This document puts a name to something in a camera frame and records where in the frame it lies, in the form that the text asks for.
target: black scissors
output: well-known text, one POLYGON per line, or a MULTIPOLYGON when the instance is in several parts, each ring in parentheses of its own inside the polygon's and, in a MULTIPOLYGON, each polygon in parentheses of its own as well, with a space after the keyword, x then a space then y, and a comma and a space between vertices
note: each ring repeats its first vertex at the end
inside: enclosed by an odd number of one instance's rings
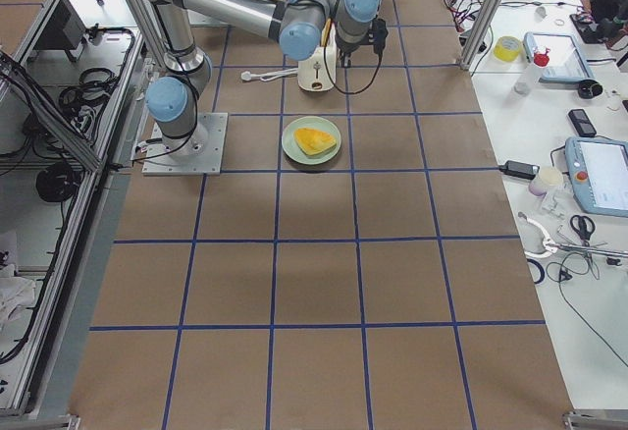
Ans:
POLYGON ((593 235, 593 232, 596 231, 596 223, 593 222, 589 216, 581 216, 580 214, 576 214, 575 216, 571 216, 569 219, 569 225, 571 229, 578 234, 582 245, 589 246, 589 240, 593 235))

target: yellow tape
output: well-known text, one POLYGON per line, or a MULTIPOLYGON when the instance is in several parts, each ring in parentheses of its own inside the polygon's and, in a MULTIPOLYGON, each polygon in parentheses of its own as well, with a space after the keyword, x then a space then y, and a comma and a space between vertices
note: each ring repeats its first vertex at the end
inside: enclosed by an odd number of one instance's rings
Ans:
POLYGON ((505 35, 497 40, 494 55, 504 62, 512 62, 517 58, 522 49, 521 41, 511 35, 505 35))

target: white table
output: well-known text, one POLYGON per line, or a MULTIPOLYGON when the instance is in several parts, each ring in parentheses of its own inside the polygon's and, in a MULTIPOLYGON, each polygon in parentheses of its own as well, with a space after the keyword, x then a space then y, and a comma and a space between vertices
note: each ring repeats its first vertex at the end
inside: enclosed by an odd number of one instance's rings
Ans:
MULTIPOLYGON (((516 1, 579 3, 578 0, 516 1)), ((580 41, 569 20, 574 7, 546 5, 545 8, 547 16, 542 18, 534 5, 516 9, 500 7, 492 22, 494 41, 502 35, 522 38, 529 30, 573 33, 580 41), (564 25, 560 26, 557 20, 563 20, 564 25)), ((581 46, 588 59, 609 57, 602 45, 582 43, 581 46)), ((584 108, 599 134, 628 140, 628 113, 619 96, 628 99, 628 75, 621 74, 613 63, 592 66, 605 94, 583 100, 573 89, 547 86, 535 89, 528 96, 515 93, 512 87, 527 65, 522 57, 513 63, 504 63, 490 53, 476 69, 478 60, 476 58, 471 66, 475 69, 473 84, 499 163, 512 159, 550 165, 550 151, 563 145, 569 136, 576 135, 567 119, 567 112, 573 108, 584 108)), ((560 164, 564 157, 555 153, 554 159, 560 164)), ((540 209, 541 200, 527 190, 527 183, 509 177, 503 177, 503 182, 515 218, 523 211, 542 222, 553 235, 556 228, 564 224, 562 232, 577 240, 567 225, 569 217, 580 212, 573 198, 565 201, 567 216, 561 221, 540 209)), ((591 217, 597 224, 594 242, 606 241, 608 244, 604 247, 628 250, 628 219, 591 217)), ((526 248, 539 251, 540 233, 521 221, 517 221, 517 227, 526 248)), ((562 256, 555 255, 549 261, 560 261, 562 256)), ((609 267, 603 257, 597 257, 597 263, 601 270, 598 280, 591 275, 576 276, 563 283, 562 289, 579 312, 628 360, 628 261, 624 260, 621 267, 609 267)), ((555 269, 550 271, 555 277, 555 269)), ((537 292, 574 408, 628 408, 628 368, 567 305, 557 283, 546 279, 537 286, 537 292)))

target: plate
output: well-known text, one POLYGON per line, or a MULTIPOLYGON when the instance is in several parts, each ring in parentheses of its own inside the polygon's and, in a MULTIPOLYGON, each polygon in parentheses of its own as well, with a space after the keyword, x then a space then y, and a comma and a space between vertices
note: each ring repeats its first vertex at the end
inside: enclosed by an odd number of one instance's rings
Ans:
POLYGON ((295 162, 302 163, 303 165, 318 165, 319 163, 325 163, 328 160, 331 160, 339 152, 340 143, 340 131, 336 125, 331 121, 319 118, 318 116, 305 116, 297 119, 296 121, 292 121, 286 126, 284 133, 282 134, 282 149, 286 155, 295 162), (312 156, 306 155, 294 139, 294 131, 301 128, 317 129, 327 134, 331 134, 336 139, 336 145, 323 153, 312 156))

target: bottle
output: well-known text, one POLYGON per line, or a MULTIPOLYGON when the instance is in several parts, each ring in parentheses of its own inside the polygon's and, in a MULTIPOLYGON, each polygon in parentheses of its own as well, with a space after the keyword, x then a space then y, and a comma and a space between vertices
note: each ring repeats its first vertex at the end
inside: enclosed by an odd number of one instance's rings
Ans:
POLYGON ((549 49, 545 53, 541 53, 539 49, 534 51, 534 58, 526 70, 523 71, 517 83, 514 84, 514 90, 519 94, 529 94, 532 88, 537 85, 543 71, 550 62, 549 49))

